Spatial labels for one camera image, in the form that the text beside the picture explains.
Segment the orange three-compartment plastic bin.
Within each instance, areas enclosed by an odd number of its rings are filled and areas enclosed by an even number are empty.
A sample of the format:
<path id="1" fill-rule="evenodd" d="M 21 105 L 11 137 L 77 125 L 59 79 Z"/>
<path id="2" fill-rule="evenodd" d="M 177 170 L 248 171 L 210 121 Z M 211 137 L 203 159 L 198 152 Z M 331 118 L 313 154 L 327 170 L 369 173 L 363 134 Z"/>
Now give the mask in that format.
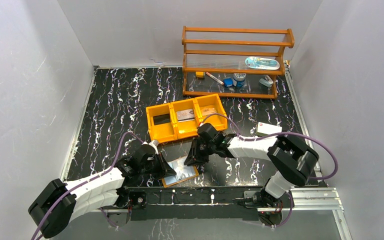
<path id="1" fill-rule="evenodd" d="M 159 143 L 197 136 L 201 123 L 210 123 L 218 130 L 228 128 L 228 120 L 218 94 L 173 101 L 146 108 L 148 133 Z"/>

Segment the orange leather card holder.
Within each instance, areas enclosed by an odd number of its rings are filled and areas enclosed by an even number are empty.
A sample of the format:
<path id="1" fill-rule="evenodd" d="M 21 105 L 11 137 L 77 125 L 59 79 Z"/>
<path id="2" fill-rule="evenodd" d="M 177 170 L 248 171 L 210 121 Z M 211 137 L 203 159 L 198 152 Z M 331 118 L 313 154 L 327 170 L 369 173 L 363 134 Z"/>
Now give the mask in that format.
<path id="1" fill-rule="evenodd" d="M 187 166 L 185 164 L 186 158 L 187 157 L 184 156 L 168 162 L 168 165 L 175 171 L 175 175 L 167 176 L 162 179 L 165 188 L 172 187 L 199 176 L 199 172 L 195 166 Z"/>

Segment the white magnetic stripe card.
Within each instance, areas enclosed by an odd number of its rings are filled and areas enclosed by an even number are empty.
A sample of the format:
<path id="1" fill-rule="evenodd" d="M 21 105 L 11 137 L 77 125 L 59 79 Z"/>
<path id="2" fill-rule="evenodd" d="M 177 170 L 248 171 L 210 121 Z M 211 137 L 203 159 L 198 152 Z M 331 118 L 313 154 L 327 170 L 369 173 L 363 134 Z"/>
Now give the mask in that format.
<path id="1" fill-rule="evenodd" d="M 192 121 L 195 119 L 195 113 L 192 108 L 184 109 L 176 112 L 178 122 Z"/>

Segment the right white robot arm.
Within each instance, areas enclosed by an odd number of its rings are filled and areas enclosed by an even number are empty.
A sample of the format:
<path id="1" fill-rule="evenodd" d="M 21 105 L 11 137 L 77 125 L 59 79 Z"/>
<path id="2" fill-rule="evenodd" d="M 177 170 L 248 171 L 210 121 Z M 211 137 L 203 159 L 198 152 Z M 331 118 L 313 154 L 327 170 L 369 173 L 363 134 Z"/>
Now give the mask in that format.
<path id="1" fill-rule="evenodd" d="M 319 160 L 319 154 L 300 139 L 300 134 L 293 132 L 244 137 L 235 133 L 225 134 L 212 124 L 204 123 L 197 129 L 197 134 L 184 162 L 187 166 L 203 165 L 209 161 L 210 155 L 266 159 L 274 164 L 277 171 L 260 194 L 268 207 L 275 207 L 292 188 L 305 186 Z"/>

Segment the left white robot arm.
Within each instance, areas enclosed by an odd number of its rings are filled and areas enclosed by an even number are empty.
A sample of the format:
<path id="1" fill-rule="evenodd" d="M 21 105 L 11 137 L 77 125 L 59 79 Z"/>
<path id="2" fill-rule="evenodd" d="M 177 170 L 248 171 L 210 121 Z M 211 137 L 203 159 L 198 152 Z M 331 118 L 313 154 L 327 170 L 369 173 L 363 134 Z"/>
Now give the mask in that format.
<path id="1" fill-rule="evenodd" d="M 106 206 L 124 208 L 130 203 L 124 191 L 141 177 L 163 179 L 176 171 L 158 152 L 158 142 L 144 142 L 130 156 L 116 158 L 114 165 L 78 180 L 50 181 L 28 208 L 37 225 L 34 240 L 52 238 L 76 218 Z"/>

